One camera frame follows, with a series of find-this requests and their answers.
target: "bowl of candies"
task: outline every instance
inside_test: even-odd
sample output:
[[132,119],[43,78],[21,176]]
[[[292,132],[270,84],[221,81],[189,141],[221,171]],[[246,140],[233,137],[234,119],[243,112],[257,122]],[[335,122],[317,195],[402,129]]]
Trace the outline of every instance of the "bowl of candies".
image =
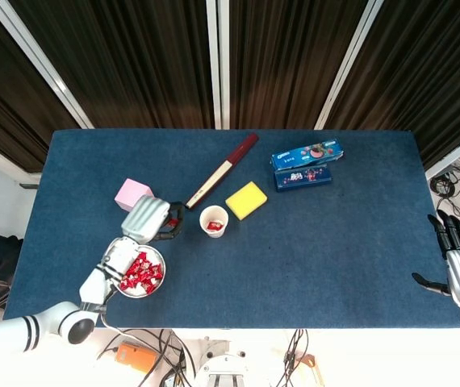
[[117,289],[130,298],[147,297],[160,288],[165,276],[162,254],[151,246],[139,247],[137,258],[130,265]]

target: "white cup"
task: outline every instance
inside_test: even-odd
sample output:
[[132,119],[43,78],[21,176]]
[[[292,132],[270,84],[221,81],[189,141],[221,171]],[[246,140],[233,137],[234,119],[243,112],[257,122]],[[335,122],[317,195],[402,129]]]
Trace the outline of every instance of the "white cup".
[[[220,230],[208,230],[208,223],[219,222],[223,224]],[[210,206],[202,211],[199,216],[199,226],[207,233],[211,238],[219,238],[228,225],[228,212],[219,206]]]

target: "blue box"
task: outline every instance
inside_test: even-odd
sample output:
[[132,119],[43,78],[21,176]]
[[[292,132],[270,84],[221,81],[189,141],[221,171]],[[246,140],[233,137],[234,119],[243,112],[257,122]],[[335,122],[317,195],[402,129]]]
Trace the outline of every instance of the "blue box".
[[332,176],[327,165],[324,164],[275,171],[274,179],[277,191],[281,192],[289,189],[328,184],[332,181]]
[[276,153],[271,156],[271,163],[275,171],[300,168],[308,165],[324,164],[343,156],[343,148],[337,139],[330,139],[323,143],[309,145],[291,151]]

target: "blue tablecloth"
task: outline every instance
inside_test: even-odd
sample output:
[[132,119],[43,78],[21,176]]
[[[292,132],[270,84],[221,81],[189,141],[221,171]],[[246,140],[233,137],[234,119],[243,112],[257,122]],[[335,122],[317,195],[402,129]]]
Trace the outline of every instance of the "blue tablecloth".
[[[58,131],[52,139],[6,318],[78,289],[126,213],[114,196],[127,177],[167,201],[185,201],[248,131],[106,129]],[[120,294],[107,319],[119,327],[459,327],[450,298],[425,291],[417,271],[445,280],[426,215],[433,205],[412,134],[390,131],[256,131],[260,139],[183,232],[153,243],[167,264],[162,287],[140,300]],[[333,181],[274,190],[270,155],[339,139]],[[268,202],[224,236],[199,227],[205,206],[254,181]]]

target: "pink cube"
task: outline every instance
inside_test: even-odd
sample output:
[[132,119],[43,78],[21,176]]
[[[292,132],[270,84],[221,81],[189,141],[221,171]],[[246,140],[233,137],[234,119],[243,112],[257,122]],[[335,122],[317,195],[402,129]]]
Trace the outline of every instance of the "pink cube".
[[126,179],[117,196],[115,196],[115,201],[120,208],[129,212],[144,195],[154,197],[148,186],[132,179]]

